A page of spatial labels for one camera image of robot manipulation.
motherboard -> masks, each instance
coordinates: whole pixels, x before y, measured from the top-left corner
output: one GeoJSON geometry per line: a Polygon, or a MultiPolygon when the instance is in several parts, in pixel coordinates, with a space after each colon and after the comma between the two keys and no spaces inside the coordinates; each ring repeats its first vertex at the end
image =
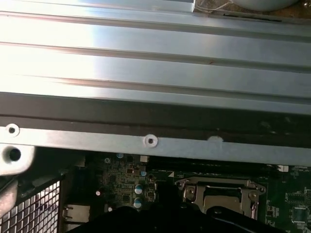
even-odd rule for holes
{"type": "Polygon", "coordinates": [[[288,233],[311,233],[311,167],[122,153],[93,156],[86,167],[96,180],[97,214],[119,206],[139,211],[159,198],[160,189],[169,195],[171,185],[203,213],[219,205],[288,233]]]}

metal mesh grille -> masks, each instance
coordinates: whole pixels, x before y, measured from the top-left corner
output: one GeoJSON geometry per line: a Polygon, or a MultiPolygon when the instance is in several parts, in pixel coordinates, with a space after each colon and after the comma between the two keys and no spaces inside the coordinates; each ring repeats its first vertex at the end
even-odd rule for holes
{"type": "Polygon", "coordinates": [[[14,207],[0,219],[0,233],[57,233],[60,182],[14,207]]]}

cpu socket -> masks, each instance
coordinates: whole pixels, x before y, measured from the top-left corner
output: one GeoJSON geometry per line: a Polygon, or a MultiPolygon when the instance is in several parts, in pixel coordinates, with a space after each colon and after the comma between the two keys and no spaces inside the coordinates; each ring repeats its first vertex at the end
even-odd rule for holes
{"type": "Polygon", "coordinates": [[[266,188],[250,180],[190,177],[176,181],[183,201],[196,204],[203,213],[213,206],[223,206],[257,219],[259,196],[266,188]]]}

metal panel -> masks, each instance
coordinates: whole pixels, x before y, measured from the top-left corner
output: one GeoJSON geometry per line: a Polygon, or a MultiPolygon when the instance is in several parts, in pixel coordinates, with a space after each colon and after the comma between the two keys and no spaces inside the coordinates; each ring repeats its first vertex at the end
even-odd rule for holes
{"type": "Polygon", "coordinates": [[[311,114],[305,26],[83,2],[1,2],[1,92],[311,114]]]}
{"type": "Polygon", "coordinates": [[[57,233],[59,184],[52,184],[5,214],[0,219],[0,232],[57,233]]]}
{"type": "Polygon", "coordinates": [[[154,146],[148,145],[145,137],[104,133],[22,128],[15,138],[2,135],[0,134],[0,141],[10,144],[176,158],[311,166],[311,149],[230,143],[223,142],[219,137],[210,137],[207,141],[160,137],[158,144],[154,146]]]}
{"type": "Polygon", "coordinates": [[[194,9],[193,1],[190,2],[170,2],[163,0],[21,0],[25,2],[41,2],[41,3],[55,3],[77,6],[92,6],[104,8],[120,8],[141,11],[168,11],[168,12],[192,12],[194,9]]]}

metal rail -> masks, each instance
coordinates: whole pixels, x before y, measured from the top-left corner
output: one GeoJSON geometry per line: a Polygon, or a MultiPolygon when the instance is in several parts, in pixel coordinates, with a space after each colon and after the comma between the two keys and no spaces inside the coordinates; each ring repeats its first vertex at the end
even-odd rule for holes
{"type": "Polygon", "coordinates": [[[45,2],[0,2],[0,92],[311,114],[306,26],[45,2]]]}

